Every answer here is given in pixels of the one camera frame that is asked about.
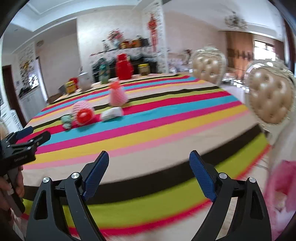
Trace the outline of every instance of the striped tablecloth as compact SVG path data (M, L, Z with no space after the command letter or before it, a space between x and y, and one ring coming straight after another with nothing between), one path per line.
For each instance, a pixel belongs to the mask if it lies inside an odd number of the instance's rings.
M135 234L181 222L207 202L189 167L192 150L232 178L244 177L268 150L247 107L209 82L162 74L133 78L122 86L129 97L123 117L100 122L100 113L110 108L109 87L97 85L57 100L30 121L34 133L26 139L44 130L52 136L38 148L36 160L24 166L25 218L43 177L67 178L105 150L110 164L88 202L104 235ZM79 100L88 100L96 117L87 126L64 131L60 117L70 114Z

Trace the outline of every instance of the chandelier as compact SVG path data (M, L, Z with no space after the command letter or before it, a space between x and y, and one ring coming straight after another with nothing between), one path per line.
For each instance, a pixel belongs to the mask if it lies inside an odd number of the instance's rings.
M233 15L225 17L225 23L230 28L245 30L248 28L247 22L243 18L239 18L236 12L232 12Z

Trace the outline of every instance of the door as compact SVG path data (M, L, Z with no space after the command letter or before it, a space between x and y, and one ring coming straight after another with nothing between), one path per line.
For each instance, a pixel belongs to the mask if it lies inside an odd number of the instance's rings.
M17 116L20 119L22 126L25 127L27 122L24 118L24 115L22 113L22 110L20 108L16 93L15 93L15 87L13 85L13 79L11 74L11 65L3 66L2 74L3 74L3 82L4 82L9 106L11 109L17 112Z

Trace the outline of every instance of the brown curtain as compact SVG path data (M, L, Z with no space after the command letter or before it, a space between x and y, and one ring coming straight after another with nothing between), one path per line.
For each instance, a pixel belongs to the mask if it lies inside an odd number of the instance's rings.
M253 35L246 32L225 31L228 67L234 68L237 78L243 78L247 65L253 60Z
M274 48L275 48L276 54L279 56L279 59L285 60L284 43L279 40L274 39Z
M295 51L295 43L294 43L294 37L293 37L294 34L289 24L287 23L287 21L284 20L284 22L285 22L285 29L286 29L286 35L288 40L288 48L289 48L289 62L286 64L289 70L294 74L295 62L296 62L295 61L296 51Z

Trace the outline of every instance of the pink mesh ball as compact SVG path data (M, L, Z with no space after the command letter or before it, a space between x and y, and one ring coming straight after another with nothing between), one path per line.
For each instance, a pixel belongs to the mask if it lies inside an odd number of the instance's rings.
M85 100L78 101L72 107L72 116L78 125L83 126L94 118L94 108Z
M118 81L113 82L110 87L109 97L111 106L118 107L128 102L128 96Z

